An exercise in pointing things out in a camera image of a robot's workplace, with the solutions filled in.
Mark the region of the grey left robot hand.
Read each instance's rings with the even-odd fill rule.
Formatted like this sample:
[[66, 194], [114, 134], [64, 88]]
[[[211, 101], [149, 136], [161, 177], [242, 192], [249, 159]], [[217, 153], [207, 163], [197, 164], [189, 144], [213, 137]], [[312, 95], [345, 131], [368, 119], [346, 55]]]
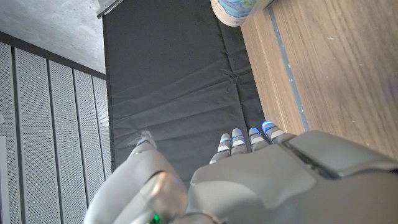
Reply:
[[273, 122], [223, 134], [185, 185], [150, 134], [99, 188], [85, 223], [396, 223], [397, 161]]

